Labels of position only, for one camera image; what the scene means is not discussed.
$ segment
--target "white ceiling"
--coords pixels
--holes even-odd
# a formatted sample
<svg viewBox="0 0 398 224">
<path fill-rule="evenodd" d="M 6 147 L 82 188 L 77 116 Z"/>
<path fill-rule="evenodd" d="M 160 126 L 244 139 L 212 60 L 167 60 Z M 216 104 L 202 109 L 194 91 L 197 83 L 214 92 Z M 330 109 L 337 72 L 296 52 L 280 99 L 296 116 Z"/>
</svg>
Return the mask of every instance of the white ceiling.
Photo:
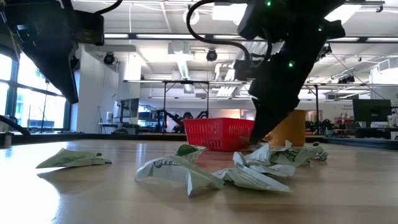
<svg viewBox="0 0 398 224">
<path fill-rule="evenodd" d="M 162 11 L 162 3 L 146 4 L 144 7 L 134 4 L 122 4 L 117 9 L 104 14 L 105 32 L 135 32 L 135 33 L 182 33 L 187 34 L 188 30 L 183 21 L 183 4 L 171 6 L 167 1 L 164 4 L 165 13 Z M 357 12 L 344 24 L 347 36 L 398 36 L 398 1 L 388 0 L 381 13 Z M 94 12 L 109 4 L 104 4 L 96 0 L 73 0 L 75 9 Z M 360 11 L 374 9 L 378 7 L 364 6 Z M 211 13 L 212 7 L 201 7 L 205 12 Z M 197 33 L 209 34 L 235 34 L 237 26 L 231 21 L 214 21 L 211 15 L 200 13 L 200 19 L 193 25 Z M 113 45 L 135 45 L 144 58 L 149 62 L 153 73 L 170 73 L 177 69 L 175 62 L 165 62 L 167 58 L 167 46 L 171 41 L 165 40 L 107 40 L 106 44 Z M 190 70 L 214 70 L 216 63 L 206 61 L 206 52 L 211 48 L 216 48 L 219 59 L 233 60 L 239 52 L 235 47 L 222 45 L 209 45 L 198 41 L 188 41 L 191 52 L 196 52 L 195 59 L 188 62 Z M 358 56 L 366 61 L 377 61 L 389 55 L 398 55 L 398 44 L 332 44 L 333 53 L 348 68 L 361 67 L 357 73 L 362 79 L 367 80 L 367 67 L 374 63 L 358 62 Z M 346 70 L 333 57 L 317 63 L 310 76 L 311 81 L 320 82 L 326 78 Z"/>
</svg>

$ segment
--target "window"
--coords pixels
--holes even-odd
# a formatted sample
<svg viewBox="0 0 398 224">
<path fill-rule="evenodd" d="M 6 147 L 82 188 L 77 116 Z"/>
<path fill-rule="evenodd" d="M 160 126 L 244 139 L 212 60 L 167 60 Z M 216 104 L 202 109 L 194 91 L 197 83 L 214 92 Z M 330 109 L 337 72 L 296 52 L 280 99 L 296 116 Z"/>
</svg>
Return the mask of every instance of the window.
<svg viewBox="0 0 398 224">
<path fill-rule="evenodd" d="M 0 79 L 10 80 L 12 59 L 0 54 Z"/>
<path fill-rule="evenodd" d="M 45 90 L 47 87 L 45 77 L 38 71 L 33 61 L 25 54 L 21 54 L 21 58 L 19 59 L 18 83 L 41 90 Z M 49 84 L 48 91 L 61 95 L 61 91 L 51 83 Z"/>
<path fill-rule="evenodd" d="M 0 115 L 6 114 L 8 84 L 0 83 Z"/>
<path fill-rule="evenodd" d="M 44 112 L 44 128 L 63 128 L 65 98 L 18 88 L 15 117 L 22 127 L 41 128 Z"/>
</svg>

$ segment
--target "orange cylinder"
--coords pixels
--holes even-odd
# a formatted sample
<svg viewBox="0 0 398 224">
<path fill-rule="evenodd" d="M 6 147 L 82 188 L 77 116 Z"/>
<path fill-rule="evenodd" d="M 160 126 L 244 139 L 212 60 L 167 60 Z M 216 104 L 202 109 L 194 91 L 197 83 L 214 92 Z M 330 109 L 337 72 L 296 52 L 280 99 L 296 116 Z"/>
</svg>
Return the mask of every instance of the orange cylinder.
<svg viewBox="0 0 398 224">
<path fill-rule="evenodd" d="M 293 146 L 305 144 L 305 111 L 294 110 L 287 118 L 278 124 L 267 136 L 271 146 L 284 146 L 285 140 Z"/>
</svg>

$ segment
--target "red basket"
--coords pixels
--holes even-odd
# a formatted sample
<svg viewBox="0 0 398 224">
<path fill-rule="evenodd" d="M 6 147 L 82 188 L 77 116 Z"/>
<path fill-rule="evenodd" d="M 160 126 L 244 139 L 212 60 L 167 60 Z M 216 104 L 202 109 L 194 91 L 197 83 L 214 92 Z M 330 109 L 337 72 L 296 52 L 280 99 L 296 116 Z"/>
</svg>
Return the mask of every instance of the red basket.
<svg viewBox="0 0 398 224">
<path fill-rule="evenodd" d="M 188 143 L 213 151 L 237 151 L 245 145 L 240 136 L 249 137 L 254 121 L 233 118 L 185 119 Z"/>
</svg>

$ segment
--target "wooden table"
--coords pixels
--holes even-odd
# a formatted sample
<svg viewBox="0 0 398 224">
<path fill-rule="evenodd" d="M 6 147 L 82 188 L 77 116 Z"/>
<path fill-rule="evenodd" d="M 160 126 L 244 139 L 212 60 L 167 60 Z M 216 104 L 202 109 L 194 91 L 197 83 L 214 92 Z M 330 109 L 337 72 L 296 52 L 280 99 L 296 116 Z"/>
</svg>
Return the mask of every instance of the wooden table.
<svg viewBox="0 0 398 224">
<path fill-rule="evenodd" d="M 182 142 L 74 141 L 0 150 L 0 223 L 397 223 L 398 153 L 323 144 L 328 164 L 303 166 L 281 181 L 293 193 L 226 185 L 188 198 L 164 180 L 135 182 L 138 167 Z M 112 165 L 34 169 L 62 147 L 102 152 Z M 206 152 L 208 171 L 231 167 L 232 153 Z"/>
</svg>

